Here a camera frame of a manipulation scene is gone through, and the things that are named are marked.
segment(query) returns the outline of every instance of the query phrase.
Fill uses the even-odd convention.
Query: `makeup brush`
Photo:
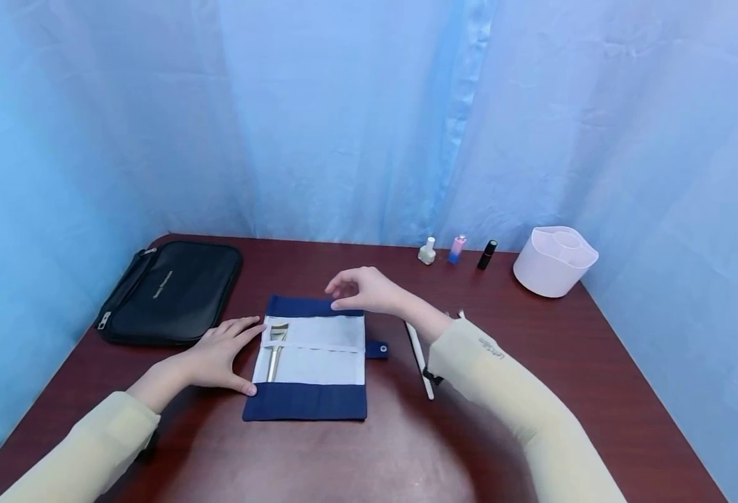
[[[270,341],[284,342],[288,336],[288,324],[274,325],[270,328]],[[279,365],[279,352],[282,346],[272,346],[270,349],[270,360],[268,360],[268,382],[274,382],[276,368]]]

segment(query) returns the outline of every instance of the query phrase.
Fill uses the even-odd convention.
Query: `zipper pull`
[[[103,313],[103,318],[101,318],[101,322],[98,323],[98,329],[99,330],[103,330],[104,328],[106,328],[106,322],[109,321],[109,316],[112,316],[112,312],[111,311],[107,311],[107,312]]]

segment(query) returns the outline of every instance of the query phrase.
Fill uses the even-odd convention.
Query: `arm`
[[[374,267],[346,270],[327,286],[333,309],[394,314],[431,344],[428,370],[487,408],[524,452],[540,503],[625,502],[568,408],[525,367],[465,319],[451,319]]]
[[[251,382],[232,374],[232,360],[262,332],[263,325],[244,330],[257,320],[221,323],[208,330],[192,349],[151,367],[125,393],[111,394],[16,481],[0,497],[0,503],[92,503],[134,462],[151,439],[158,414],[185,387],[256,393]]]

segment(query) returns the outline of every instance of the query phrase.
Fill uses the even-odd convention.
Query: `white nail polish bottle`
[[[422,264],[431,265],[433,260],[436,260],[436,250],[433,249],[434,245],[436,245],[436,238],[431,236],[430,238],[427,238],[427,243],[420,248],[420,255],[418,256],[420,257]]]

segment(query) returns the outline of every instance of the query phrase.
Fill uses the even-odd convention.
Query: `wooden table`
[[[171,236],[157,240],[163,244]],[[405,288],[484,328],[539,376],[586,428],[630,503],[724,502],[701,462],[584,287],[560,300],[528,292],[514,254],[475,269],[423,266],[416,251],[306,242],[205,238],[235,245],[245,265],[225,318],[263,314],[269,295],[322,297],[339,270],[378,266]],[[190,388],[168,407],[149,460],[137,461],[101,502],[523,502],[527,471],[499,424],[449,385],[429,402],[399,319],[368,314],[367,337],[390,358],[367,361],[364,423],[243,423],[245,398]],[[250,377],[257,344],[235,361]],[[125,390],[169,349],[104,343],[93,329],[0,449],[0,493],[110,392]]]

